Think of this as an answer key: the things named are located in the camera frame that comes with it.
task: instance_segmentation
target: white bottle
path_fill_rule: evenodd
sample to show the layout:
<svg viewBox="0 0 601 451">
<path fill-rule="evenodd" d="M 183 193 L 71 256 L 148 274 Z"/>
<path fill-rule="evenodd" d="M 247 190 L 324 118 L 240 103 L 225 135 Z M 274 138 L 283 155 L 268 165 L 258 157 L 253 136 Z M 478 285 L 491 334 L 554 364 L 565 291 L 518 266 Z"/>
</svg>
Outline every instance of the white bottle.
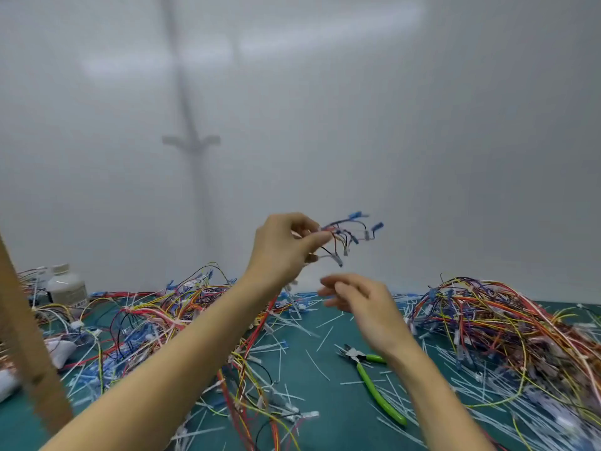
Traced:
<svg viewBox="0 0 601 451">
<path fill-rule="evenodd" d="M 52 302 L 75 309 L 84 308 L 88 303 L 84 280 L 69 271 L 69 264 L 52 266 L 52 273 L 54 276 L 46 284 L 46 291 L 52 297 Z"/>
</svg>

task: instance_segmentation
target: green handle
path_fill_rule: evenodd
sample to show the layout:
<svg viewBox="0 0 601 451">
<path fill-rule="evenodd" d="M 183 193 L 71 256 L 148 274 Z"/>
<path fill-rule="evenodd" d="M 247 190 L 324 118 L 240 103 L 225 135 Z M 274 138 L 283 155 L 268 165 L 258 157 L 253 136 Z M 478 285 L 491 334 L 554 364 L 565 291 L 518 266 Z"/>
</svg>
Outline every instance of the green handle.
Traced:
<svg viewBox="0 0 601 451">
<path fill-rule="evenodd" d="M 371 363 L 386 364 L 384 358 L 382 356 L 378 356 L 377 354 L 368 354 L 365 356 L 365 359 Z"/>
<path fill-rule="evenodd" d="M 361 378 L 365 382 L 367 390 L 376 400 L 376 403 L 380 406 L 380 408 L 383 409 L 388 414 L 388 416 L 394 419 L 397 423 L 401 424 L 402 426 L 406 426 L 407 420 L 405 419 L 405 417 L 401 415 L 392 405 L 390 405 L 384 399 L 384 397 L 382 397 L 382 395 L 376 389 L 376 386 L 373 384 L 373 381 L 370 379 L 369 375 L 367 375 L 367 372 L 365 371 L 361 363 L 357 363 L 357 371 L 359 372 L 359 375 L 361 375 Z"/>
</svg>

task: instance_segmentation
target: diagonal cutting pliers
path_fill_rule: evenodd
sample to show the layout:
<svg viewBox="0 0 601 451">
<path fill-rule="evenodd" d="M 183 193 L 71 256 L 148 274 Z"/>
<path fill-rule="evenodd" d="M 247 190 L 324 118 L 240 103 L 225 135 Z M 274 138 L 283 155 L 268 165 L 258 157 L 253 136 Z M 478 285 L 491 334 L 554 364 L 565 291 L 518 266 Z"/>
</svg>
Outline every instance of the diagonal cutting pliers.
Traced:
<svg viewBox="0 0 601 451">
<path fill-rule="evenodd" d="M 361 364 L 362 362 L 366 361 L 371 363 L 386 364 L 384 358 L 375 354 L 366 355 L 361 351 L 352 348 L 350 345 L 344 345 L 344 348 L 340 348 L 338 345 L 336 345 L 336 347 L 338 348 L 339 356 L 342 356 L 343 358 L 357 363 L 357 371 L 359 372 L 361 379 L 365 383 L 365 386 L 367 386 L 367 390 L 370 392 L 370 394 L 372 395 L 376 403 L 380 406 L 380 408 L 383 409 L 387 413 L 387 415 L 394 419 L 397 423 L 401 424 L 402 426 L 406 426 L 407 419 L 403 415 L 401 415 L 396 408 L 390 405 L 386 401 L 386 399 L 384 399 L 384 397 L 382 397 L 382 395 L 376 389 L 376 386 L 374 385 L 372 379 L 369 375 L 367 375 L 367 372 Z"/>
</svg>

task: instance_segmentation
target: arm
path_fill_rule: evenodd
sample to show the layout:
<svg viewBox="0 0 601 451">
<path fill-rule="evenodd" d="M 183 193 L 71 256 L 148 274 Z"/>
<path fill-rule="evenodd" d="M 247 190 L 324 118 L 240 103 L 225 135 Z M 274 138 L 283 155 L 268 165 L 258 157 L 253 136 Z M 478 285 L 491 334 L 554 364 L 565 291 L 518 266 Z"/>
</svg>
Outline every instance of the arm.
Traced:
<svg viewBox="0 0 601 451">
<path fill-rule="evenodd" d="M 305 237 L 296 240 L 291 230 Z M 165 449 L 249 324 L 331 239 L 318 231 L 319 225 L 300 213 L 270 216 L 257 230 L 240 281 L 42 450 Z"/>
<path fill-rule="evenodd" d="M 357 274 L 322 278 L 320 296 L 329 307 L 350 311 L 370 346 L 394 369 L 411 397 L 432 451 L 494 451 L 451 391 L 436 365 L 422 351 L 403 320 L 386 285 Z"/>
</svg>

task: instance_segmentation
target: wooden post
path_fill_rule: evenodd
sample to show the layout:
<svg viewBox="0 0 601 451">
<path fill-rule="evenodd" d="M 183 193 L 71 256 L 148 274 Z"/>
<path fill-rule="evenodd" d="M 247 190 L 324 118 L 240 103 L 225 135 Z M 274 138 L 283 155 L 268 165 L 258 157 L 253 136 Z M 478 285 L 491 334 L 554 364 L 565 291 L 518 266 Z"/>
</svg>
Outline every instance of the wooden post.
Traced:
<svg viewBox="0 0 601 451">
<path fill-rule="evenodd" d="M 0 339 L 35 413 L 54 435 L 71 421 L 73 412 L 1 237 Z"/>
</svg>

